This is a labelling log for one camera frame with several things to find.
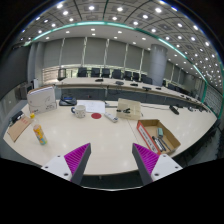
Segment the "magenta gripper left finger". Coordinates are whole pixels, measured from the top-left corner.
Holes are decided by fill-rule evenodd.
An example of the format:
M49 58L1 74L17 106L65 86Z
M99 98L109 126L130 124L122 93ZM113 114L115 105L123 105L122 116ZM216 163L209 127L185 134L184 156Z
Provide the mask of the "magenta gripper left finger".
M66 155L57 155L43 165L42 169L79 185L83 178L90 154L91 144L87 143Z

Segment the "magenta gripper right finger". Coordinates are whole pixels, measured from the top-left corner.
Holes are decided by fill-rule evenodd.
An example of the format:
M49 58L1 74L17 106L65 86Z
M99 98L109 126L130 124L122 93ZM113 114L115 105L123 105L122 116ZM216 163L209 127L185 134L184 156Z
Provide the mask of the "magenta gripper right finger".
M136 143L132 145L132 154L144 185L182 169L182 167L167 154L158 155Z

